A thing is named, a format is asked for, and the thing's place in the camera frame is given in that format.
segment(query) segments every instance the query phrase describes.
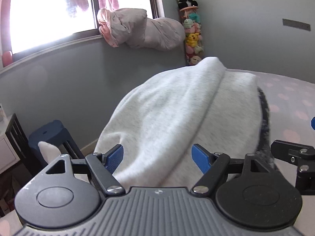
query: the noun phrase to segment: yellow plush toy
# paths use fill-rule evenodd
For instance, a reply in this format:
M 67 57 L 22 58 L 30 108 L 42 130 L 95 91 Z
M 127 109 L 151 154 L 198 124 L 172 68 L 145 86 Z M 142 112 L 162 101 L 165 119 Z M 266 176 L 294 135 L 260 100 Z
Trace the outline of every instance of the yellow plush toy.
M 199 33 L 196 34 L 189 34 L 186 37 L 186 44 L 191 46 L 191 47 L 196 47 L 198 44 L 198 35 L 200 35 Z

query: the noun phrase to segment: white cabinet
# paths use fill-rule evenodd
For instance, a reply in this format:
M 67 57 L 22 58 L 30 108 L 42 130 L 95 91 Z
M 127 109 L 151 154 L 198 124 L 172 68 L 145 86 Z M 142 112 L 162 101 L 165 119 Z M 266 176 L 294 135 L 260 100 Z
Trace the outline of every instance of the white cabinet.
M 20 160 L 5 134 L 7 126 L 3 121 L 0 121 L 0 173 Z

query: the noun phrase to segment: window frame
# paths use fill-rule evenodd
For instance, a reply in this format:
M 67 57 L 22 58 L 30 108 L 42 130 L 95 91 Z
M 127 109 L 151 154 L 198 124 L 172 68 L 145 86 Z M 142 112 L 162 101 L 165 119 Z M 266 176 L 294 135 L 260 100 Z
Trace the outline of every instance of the window frame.
M 1 17 L 0 17 L 0 33 L 1 33 L 1 52 L 4 53 L 6 51 L 12 51 L 12 46 L 11 46 L 11 36 L 10 36 L 10 3 L 11 0 L 2 0 L 1 3 Z M 158 5 L 157 5 L 157 0 L 150 0 L 151 4 L 151 9 L 152 9 L 152 15 L 153 18 L 158 18 L 159 13 L 158 13 Z M 93 10 L 93 17 L 96 22 L 96 29 L 91 29 L 91 30 L 86 30 L 86 31 L 81 31 L 77 33 L 73 33 L 70 36 L 48 42 L 42 45 L 38 45 L 32 48 L 29 48 L 27 50 L 15 53 L 12 55 L 13 62 L 16 62 L 24 57 L 27 57 L 29 55 L 32 55 L 36 52 L 42 51 L 44 49 L 52 48 L 56 45 L 60 45 L 63 43 L 83 39 L 86 37 L 92 37 L 92 36 L 97 36 L 100 35 L 100 32 L 98 30 L 99 28 L 99 23 L 96 19 L 97 17 L 97 12 L 99 11 L 99 2 L 98 0 L 91 0 L 91 5 L 92 5 L 92 10 Z

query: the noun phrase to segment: blue plastic part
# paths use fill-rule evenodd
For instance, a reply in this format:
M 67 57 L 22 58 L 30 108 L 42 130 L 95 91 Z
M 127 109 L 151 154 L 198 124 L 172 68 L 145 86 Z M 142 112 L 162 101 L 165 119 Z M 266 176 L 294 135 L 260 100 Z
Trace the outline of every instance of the blue plastic part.
M 196 145 L 192 147 L 192 158 L 202 173 L 205 174 L 211 168 L 209 156 Z
M 315 130 L 315 117 L 311 120 L 311 126 Z
M 39 129 L 35 130 L 28 139 L 28 145 L 31 148 L 32 153 L 40 161 L 41 165 L 45 167 L 47 166 L 47 162 L 44 160 L 38 147 L 40 141 L 44 141 L 57 147 L 67 142 L 79 159 L 84 158 L 84 155 L 81 153 L 69 131 L 59 120 L 54 120 L 41 126 Z
M 122 162 L 123 159 L 123 147 L 120 146 L 112 154 L 107 156 L 105 168 L 113 174 L 118 165 Z

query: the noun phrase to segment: white cloth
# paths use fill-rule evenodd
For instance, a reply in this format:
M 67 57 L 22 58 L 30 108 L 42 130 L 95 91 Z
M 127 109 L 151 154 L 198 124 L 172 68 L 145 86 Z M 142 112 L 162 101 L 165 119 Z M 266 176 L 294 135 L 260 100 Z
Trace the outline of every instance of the white cloth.
M 54 159 L 56 159 L 58 156 L 61 155 L 60 150 L 55 147 L 54 145 L 51 145 L 49 143 L 40 141 L 38 143 L 38 147 L 40 150 L 40 153 L 42 154 L 44 160 L 49 164 L 51 163 Z
M 159 73 L 128 93 L 101 133 L 95 152 L 120 143 L 115 178 L 130 186 L 192 187 L 202 176 L 191 158 L 201 144 L 211 153 L 244 158 L 259 141 L 256 78 L 226 72 L 216 57 Z
M 111 39 L 106 38 L 106 34 L 104 37 L 115 47 L 125 42 L 132 48 L 169 51 L 182 45 L 185 39 L 181 23 L 171 18 L 147 18 L 144 9 L 124 8 L 111 12 L 102 8 L 97 19 L 101 25 L 108 27 Z

